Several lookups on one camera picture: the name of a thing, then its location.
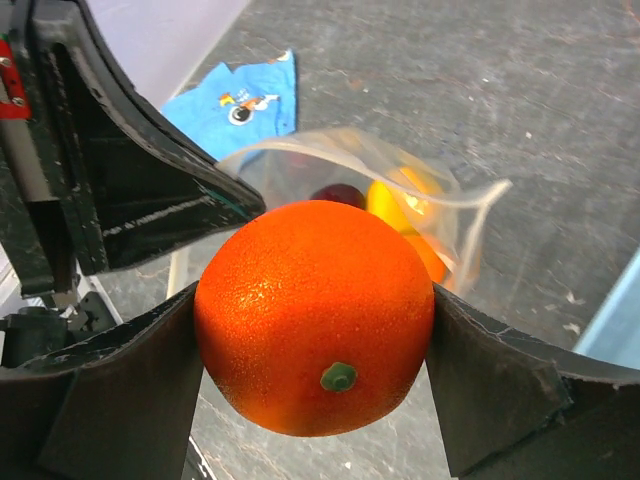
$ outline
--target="light blue object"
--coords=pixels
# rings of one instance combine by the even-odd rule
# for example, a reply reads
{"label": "light blue object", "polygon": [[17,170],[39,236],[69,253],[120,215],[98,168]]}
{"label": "light blue object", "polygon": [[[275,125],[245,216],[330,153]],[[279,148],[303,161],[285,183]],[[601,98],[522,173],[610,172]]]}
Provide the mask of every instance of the light blue object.
{"label": "light blue object", "polygon": [[573,350],[640,369],[640,249]]}
{"label": "light blue object", "polygon": [[163,107],[167,119],[216,160],[296,128],[296,67],[277,60],[231,71],[221,63]]}

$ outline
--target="plastic bag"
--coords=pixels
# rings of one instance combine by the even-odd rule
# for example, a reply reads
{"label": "plastic bag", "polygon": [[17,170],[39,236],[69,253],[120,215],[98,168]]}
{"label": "plastic bag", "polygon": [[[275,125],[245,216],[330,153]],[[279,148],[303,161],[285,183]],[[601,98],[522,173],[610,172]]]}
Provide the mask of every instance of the plastic bag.
{"label": "plastic bag", "polygon": [[511,186],[501,180],[462,191],[441,162],[419,160],[355,128],[271,138],[239,150],[217,168],[259,191],[268,209],[308,200],[329,185],[367,192],[367,209],[409,239],[425,263],[441,263],[443,274],[432,279],[458,296],[478,276],[487,213]]}

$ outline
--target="orange fruit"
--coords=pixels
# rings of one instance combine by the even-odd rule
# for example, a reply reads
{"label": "orange fruit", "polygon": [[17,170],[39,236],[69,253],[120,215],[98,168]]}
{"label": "orange fruit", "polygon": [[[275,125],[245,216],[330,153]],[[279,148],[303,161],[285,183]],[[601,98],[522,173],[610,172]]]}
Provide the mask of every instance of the orange fruit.
{"label": "orange fruit", "polygon": [[429,277],[436,283],[442,283],[447,276],[448,269],[436,251],[429,245],[419,233],[405,235],[404,238],[416,249],[418,255],[422,259],[424,266],[427,267]]}
{"label": "orange fruit", "polygon": [[322,200],[270,211],[219,250],[196,289],[203,363],[248,420],[293,436],[370,424],[424,361],[433,284],[379,218]]}

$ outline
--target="concrete floor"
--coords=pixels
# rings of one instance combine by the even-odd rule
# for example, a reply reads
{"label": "concrete floor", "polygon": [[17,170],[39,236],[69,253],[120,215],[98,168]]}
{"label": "concrete floor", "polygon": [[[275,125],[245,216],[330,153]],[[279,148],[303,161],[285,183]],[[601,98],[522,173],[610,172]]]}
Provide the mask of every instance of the concrete floor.
{"label": "concrete floor", "polygon": [[[463,185],[508,177],[488,219],[480,310],[570,348],[640,238],[640,24],[618,0],[256,0],[204,62],[288,47],[300,129],[355,125]],[[228,237],[194,246],[196,280]],[[168,259],[103,282],[125,318],[164,298]],[[358,432],[300,440],[235,414],[205,376],[193,432],[218,480],[446,479],[423,371]]]}

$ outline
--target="blue cloth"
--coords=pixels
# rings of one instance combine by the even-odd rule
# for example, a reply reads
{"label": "blue cloth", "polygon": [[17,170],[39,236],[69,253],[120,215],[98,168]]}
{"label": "blue cloth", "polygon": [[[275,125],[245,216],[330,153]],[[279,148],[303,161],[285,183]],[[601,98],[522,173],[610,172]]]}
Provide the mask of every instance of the blue cloth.
{"label": "blue cloth", "polygon": [[164,116],[216,160],[296,127],[296,69],[291,50],[277,60],[221,63],[193,90],[171,99]]}

